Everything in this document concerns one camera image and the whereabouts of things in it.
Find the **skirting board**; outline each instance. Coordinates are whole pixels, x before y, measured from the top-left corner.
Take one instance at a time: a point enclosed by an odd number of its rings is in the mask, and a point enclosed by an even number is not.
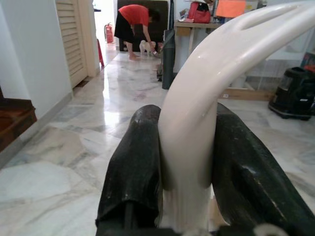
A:
[[[72,92],[66,95],[52,109],[50,109],[42,118],[38,119],[30,128],[0,152],[0,169],[6,165],[24,145],[72,99]]]

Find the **woman's hand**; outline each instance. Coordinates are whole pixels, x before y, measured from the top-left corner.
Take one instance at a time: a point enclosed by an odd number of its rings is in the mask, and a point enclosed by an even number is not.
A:
[[[155,47],[153,46],[152,42],[150,42],[151,52],[154,53],[156,51]]]

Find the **wooden furniture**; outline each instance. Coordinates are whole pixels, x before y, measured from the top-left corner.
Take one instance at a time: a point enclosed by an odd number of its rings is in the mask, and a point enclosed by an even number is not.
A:
[[[176,35],[178,36],[189,36],[189,47],[188,55],[192,53],[192,43],[193,37],[196,29],[211,29],[215,30],[219,28],[222,24],[220,23],[209,23],[209,24],[200,24],[200,23],[185,23],[176,21],[174,26],[177,28]]]
[[[0,152],[36,121],[30,100],[4,98],[0,88]]]

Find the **black appliance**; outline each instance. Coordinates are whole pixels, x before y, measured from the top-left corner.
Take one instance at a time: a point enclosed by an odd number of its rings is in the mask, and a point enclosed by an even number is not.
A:
[[[287,69],[268,108],[280,117],[309,120],[315,99],[315,74],[294,67]]]

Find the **fire extinguisher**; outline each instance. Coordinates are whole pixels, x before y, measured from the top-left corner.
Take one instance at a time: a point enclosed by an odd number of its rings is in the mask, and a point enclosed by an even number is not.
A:
[[[107,43],[112,43],[114,41],[112,25],[110,23],[105,25],[105,39]]]

